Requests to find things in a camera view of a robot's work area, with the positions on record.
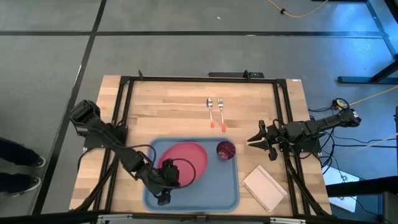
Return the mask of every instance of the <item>clamp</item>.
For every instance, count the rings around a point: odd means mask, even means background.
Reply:
[[[260,129],[259,132],[255,136],[248,139],[248,142],[253,142],[253,141],[259,141],[259,142],[250,143],[249,146],[258,147],[260,149],[263,149],[264,151],[269,150],[268,154],[269,159],[271,161],[276,160],[278,154],[276,153],[276,149],[270,146],[267,141],[266,124],[263,120],[259,121],[259,129]]]

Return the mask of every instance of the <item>wooden tabletop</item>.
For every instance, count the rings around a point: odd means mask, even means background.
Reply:
[[[101,108],[101,119],[110,122],[120,76],[106,75],[103,78],[97,99]],[[300,80],[287,80],[290,104],[295,121],[308,120],[308,110]],[[284,121],[287,121],[282,90],[279,90]],[[209,111],[206,99],[224,98],[224,119],[226,132],[221,132],[221,115],[215,105],[213,119],[215,127],[210,128]],[[258,133],[258,122],[263,119],[266,125],[277,118],[275,99],[271,84],[265,83],[205,83],[205,82],[134,82],[127,125],[128,146],[148,144],[161,136],[225,136],[236,145],[238,159],[239,193],[238,207],[230,213],[219,215],[278,215],[290,216],[289,194],[272,211],[267,212],[242,186],[241,181],[258,165],[289,192],[283,154],[278,151],[276,161],[268,159],[268,152],[248,146],[246,140]],[[70,208],[76,208],[88,196],[98,182],[103,161],[103,149],[88,153],[81,161]],[[142,201],[144,185],[135,181],[119,165],[112,201],[112,212],[150,212]],[[305,183],[315,200],[328,213],[331,212],[322,170],[319,161],[310,156],[302,160]],[[300,190],[297,186],[298,210],[303,213]],[[106,185],[101,200],[108,192]]]

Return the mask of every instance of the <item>gray floor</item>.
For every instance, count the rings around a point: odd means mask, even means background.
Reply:
[[[398,25],[384,1],[371,2],[398,49]],[[306,13],[320,4],[308,0],[276,0],[276,3],[296,14]],[[2,0],[0,30],[91,30],[99,5],[100,0]],[[364,4],[330,2],[312,16],[292,19],[281,16],[264,0],[113,0],[105,7],[99,30],[377,31],[377,27]],[[0,37],[3,108],[0,136],[49,156],[87,40],[87,37]],[[206,76],[208,72],[250,70],[264,72],[269,78],[302,79],[308,107],[321,108],[336,97],[352,102],[390,88],[340,85],[336,78],[371,76],[391,62],[391,54],[382,39],[97,37],[77,100],[95,100],[103,75],[136,75],[138,69],[144,75],[162,76]],[[395,132],[392,115],[397,99],[396,90],[353,106],[363,119],[361,126],[355,130],[338,128],[336,135],[362,140],[391,135]],[[70,126],[45,213],[68,210],[82,144],[83,139]],[[350,150],[335,149],[341,170],[365,179],[397,175],[395,150],[365,149],[347,155]],[[3,161],[0,167],[8,172],[43,174],[41,170]],[[0,216],[28,214],[34,198],[33,193],[19,198],[0,196]]]

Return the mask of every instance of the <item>pink plate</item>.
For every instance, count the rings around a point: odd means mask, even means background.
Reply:
[[[164,152],[162,157],[159,159],[157,167],[162,165],[162,162],[166,159],[186,159],[190,161],[196,170],[195,180],[198,180],[206,171],[207,168],[207,152],[199,144],[194,142],[183,142],[175,144]],[[181,186],[189,184],[193,178],[192,166],[186,161],[174,161],[174,164],[180,171],[180,177],[178,181]]]

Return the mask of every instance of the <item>black shoe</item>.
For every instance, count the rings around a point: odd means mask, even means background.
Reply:
[[[26,192],[30,192],[31,190],[34,190],[38,186],[40,186],[41,183],[42,183],[42,179],[40,179],[40,177],[31,177],[30,178],[30,185],[29,185],[29,188],[27,190],[10,194],[10,196],[11,197],[18,197],[18,196],[20,196],[20,195],[22,195],[22,194],[24,194]]]
[[[32,166],[37,168],[42,168],[44,165],[45,165],[45,159],[41,156],[39,156],[37,161],[32,164]]]

